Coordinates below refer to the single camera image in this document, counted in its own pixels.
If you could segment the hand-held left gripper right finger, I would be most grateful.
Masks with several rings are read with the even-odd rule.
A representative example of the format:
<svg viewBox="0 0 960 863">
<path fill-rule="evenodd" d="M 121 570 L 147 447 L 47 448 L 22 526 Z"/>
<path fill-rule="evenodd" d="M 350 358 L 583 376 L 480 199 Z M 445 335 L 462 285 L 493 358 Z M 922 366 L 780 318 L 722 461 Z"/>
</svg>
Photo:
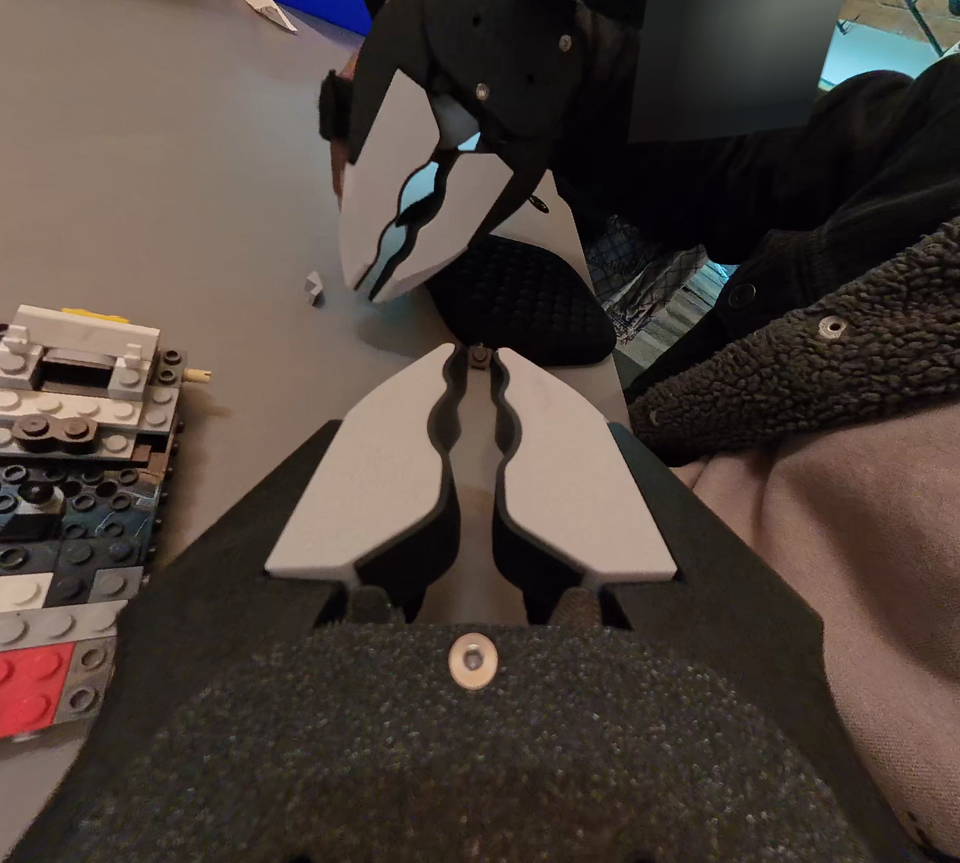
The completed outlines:
<svg viewBox="0 0 960 863">
<path fill-rule="evenodd" d="M 672 581 L 677 563 L 604 414 L 513 349 L 489 372 L 502 453 L 491 551 L 528 620 L 548 622 L 574 589 Z"/>
</svg>

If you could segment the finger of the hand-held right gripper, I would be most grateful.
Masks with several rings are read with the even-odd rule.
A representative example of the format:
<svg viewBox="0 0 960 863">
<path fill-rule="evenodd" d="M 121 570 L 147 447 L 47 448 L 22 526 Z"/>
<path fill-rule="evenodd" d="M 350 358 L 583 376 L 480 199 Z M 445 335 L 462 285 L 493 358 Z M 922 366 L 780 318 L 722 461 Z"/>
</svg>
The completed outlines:
<svg viewBox="0 0 960 863">
<path fill-rule="evenodd" d="M 403 243 L 381 270 L 369 300 L 377 305 L 389 303 L 461 257 L 512 176 L 513 171 L 494 153 L 460 154 L 426 199 L 428 207 L 409 207 Z"/>
<path fill-rule="evenodd" d="M 356 290 L 377 264 L 402 190 L 429 162 L 440 130 L 425 89 L 396 71 L 359 156 L 343 171 L 338 222 L 345 285 Z"/>
</svg>

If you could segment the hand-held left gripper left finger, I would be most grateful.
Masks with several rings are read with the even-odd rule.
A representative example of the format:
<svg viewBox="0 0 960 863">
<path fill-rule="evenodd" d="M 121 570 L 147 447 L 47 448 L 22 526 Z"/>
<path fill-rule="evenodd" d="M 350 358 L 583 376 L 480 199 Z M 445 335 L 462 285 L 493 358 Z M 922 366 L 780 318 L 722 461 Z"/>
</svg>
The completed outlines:
<svg viewBox="0 0 960 863">
<path fill-rule="evenodd" d="M 450 451 L 461 435 L 462 347 L 443 343 L 340 421 L 265 572 L 384 591 L 412 622 L 454 565 L 461 508 Z"/>
</svg>

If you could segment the toy brick car chassis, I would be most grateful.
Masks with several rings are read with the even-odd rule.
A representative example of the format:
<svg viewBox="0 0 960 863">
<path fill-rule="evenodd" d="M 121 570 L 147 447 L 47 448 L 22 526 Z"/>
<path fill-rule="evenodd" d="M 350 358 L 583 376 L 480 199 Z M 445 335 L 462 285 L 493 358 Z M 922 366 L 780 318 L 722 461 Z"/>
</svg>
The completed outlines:
<svg viewBox="0 0 960 863">
<path fill-rule="evenodd" d="M 22 304 L 2 323 L 2 740 L 100 712 L 157 551 L 182 392 L 210 377 L 125 317 Z"/>
</svg>

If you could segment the grey desk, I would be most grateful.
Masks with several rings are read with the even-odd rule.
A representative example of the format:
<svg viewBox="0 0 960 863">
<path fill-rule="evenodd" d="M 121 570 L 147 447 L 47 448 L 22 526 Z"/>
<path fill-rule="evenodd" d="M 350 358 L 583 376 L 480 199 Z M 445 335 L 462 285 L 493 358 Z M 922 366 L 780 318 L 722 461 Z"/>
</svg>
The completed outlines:
<svg viewBox="0 0 960 863">
<path fill-rule="evenodd" d="M 129 318 L 212 380 L 186 385 L 162 569 L 121 618 L 153 726 L 221 669 L 234 620 L 187 629 L 165 569 L 328 421 L 453 341 L 424 290 L 344 283 L 321 79 L 348 34 L 242 0 L 2 0 L 2 321 Z M 305 292 L 311 271 L 321 305 Z"/>
</svg>

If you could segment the person's right hand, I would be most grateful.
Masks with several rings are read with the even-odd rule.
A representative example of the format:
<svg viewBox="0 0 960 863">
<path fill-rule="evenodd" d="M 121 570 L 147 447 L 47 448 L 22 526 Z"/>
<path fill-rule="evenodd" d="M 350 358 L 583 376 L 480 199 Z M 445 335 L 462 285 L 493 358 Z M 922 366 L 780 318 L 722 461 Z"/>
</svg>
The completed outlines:
<svg viewBox="0 0 960 863">
<path fill-rule="evenodd" d="M 318 131 L 329 144 L 331 184 L 338 206 L 342 206 L 344 176 L 350 157 L 350 132 L 354 101 L 354 73 L 358 54 L 340 71 L 330 70 L 323 79 L 318 97 Z"/>
</svg>

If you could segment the plaid pants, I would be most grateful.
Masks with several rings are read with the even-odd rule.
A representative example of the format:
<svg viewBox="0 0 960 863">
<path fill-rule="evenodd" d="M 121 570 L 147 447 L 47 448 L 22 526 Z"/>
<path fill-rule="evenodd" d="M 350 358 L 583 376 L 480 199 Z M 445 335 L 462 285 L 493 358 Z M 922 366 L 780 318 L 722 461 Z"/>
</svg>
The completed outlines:
<svg viewBox="0 0 960 863">
<path fill-rule="evenodd" d="M 594 293 L 614 325 L 617 350 L 642 367 L 693 329 L 716 304 L 737 267 L 701 246 L 675 252 L 642 239 L 618 216 L 584 245 Z"/>
</svg>

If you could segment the dark fleece jacket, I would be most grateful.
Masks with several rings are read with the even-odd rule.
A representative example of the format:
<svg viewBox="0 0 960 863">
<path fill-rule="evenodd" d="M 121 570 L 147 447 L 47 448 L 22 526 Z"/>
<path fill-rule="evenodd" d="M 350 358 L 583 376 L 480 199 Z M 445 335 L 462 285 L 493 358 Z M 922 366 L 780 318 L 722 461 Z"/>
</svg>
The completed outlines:
<svg viewBox="0 0 960 863">
<path fill-rule="evenodd" d="M 633 434 L 674 463 L 957 402 L 959 221 L 654 385 Z"/>
</svg>

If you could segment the beige hoodie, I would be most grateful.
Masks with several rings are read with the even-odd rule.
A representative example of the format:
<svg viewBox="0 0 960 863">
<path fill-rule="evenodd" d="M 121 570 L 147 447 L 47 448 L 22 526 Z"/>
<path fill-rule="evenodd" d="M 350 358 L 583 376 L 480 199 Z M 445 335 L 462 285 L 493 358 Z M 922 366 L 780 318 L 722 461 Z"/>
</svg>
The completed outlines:
<svg viewBox="0 0 960 863">
<path fill-rule="evenodd" d="M 909 833 L 957 858 L 958 402 L 673 472 L 822 617 L 860 757 Z"/>
</svg>

